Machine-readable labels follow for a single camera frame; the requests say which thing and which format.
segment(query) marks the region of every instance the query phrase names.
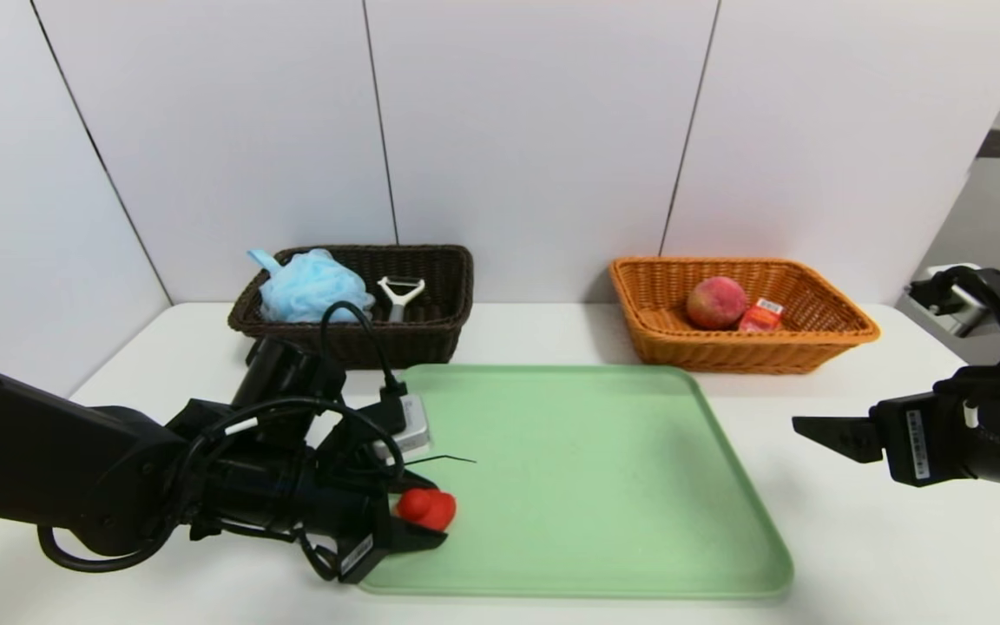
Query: light green plastic tray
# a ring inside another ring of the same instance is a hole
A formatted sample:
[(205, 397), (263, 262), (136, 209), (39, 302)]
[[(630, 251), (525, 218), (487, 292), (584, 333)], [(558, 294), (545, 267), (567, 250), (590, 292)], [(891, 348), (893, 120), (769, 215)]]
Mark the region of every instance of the light green plastic tray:
[(439, 549), (361, 586), (405, 595), (754, 598), (793, 561), (697, 383), (670, 367), (420, 365), (457, 498)]

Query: blue loofah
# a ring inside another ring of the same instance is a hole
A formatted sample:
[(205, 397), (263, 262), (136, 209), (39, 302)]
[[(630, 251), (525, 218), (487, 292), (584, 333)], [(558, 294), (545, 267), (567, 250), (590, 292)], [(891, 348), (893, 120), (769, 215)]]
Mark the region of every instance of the blue loofah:
[[(295, 254), (283, 266), (265, 250), (249, 250), (249, 256), (271, 276), (261, 285), (261, 316), (265, 320), (318, 324), (326, 308), (341, 300), (365, 310), (371, 317), (369, 308), (376, 298), (365, 292), (365, 281), (340, 265), (325, 249)], [(330, 320), (357, 321), (349, 310), (334, 310)]]

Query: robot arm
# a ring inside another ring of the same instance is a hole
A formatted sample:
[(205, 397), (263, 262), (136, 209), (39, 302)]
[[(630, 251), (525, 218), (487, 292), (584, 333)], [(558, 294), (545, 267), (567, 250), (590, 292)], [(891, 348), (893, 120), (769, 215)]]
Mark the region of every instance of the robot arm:
[[(1000, 327), (1000, 272), (953, 266), (913, 282), (909, 295), (945, 328), (967, 336)], [(962, 367), (932, 392), (880, 401), (869, 417), (793, 417), (793, 429), (859, 463), (882, 459), (894, 480), (928, 486), (948, 479), (1000, 482), (1000, 363)]]
[[(192, 541), (231, 531), (300, 543), (339, 582), (361, 581), (386, 554), (441, 545), (443, 531), (389, 506), (390, 494), (436, 488), (405, 470), (394, 436), (405, 430), (404, 384), (385, 372), (381, 400), (353, 409), (341, 403), (344, 369), (317, 353), (266, 340), (249, 364), (231, 404), (192, 399), (166, 426), (0, 375), (0, 517), (38, 526), (48, 558), (88, 573), (146, 561), (179, 525)], [(306, 431), (323, 411), (344, 418), (313, 448)], [(110, 559), (64, 553), (55, 527)]]

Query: dark brown wicker basket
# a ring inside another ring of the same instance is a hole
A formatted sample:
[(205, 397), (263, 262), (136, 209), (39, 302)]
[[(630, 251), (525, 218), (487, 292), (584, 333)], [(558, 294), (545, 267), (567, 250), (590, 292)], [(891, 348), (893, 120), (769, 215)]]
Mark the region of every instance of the dark brown wicker basket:
[[(461, 246), (310, 246), (286, 249), (275, 258), (286, 264), (314, 247), (333, 254), (365, 281), (373, 293), (373, 327), (393, 367), (449, 363), (461, 326), (473, 305), (473, 257)], [(377, 280), (404, 276), (427, 280), (427, 288), (404, 311), (404, 323), (389, 324), (390, 305)], [(319, 324), (283, 324), (261, 318), (260, 286), (269, 280), (262, 270), (230, 310), (230, 327), (255, 338), (271, 337), (321, 351)], [(376, 348), (359, 324), (330, 324), (330, 353), (349, 369), (378, 369)]]

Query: peach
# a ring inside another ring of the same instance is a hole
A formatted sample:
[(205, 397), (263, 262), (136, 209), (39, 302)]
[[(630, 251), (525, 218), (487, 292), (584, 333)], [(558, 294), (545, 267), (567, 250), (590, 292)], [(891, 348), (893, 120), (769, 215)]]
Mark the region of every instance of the peach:
[(702, 281), (689, 294), (686, 314), (689, 320), (707, 331), (721, 331), (730, 327), (747, 309), (747, 294), (739, 282), (726, 276), (715, 276)]

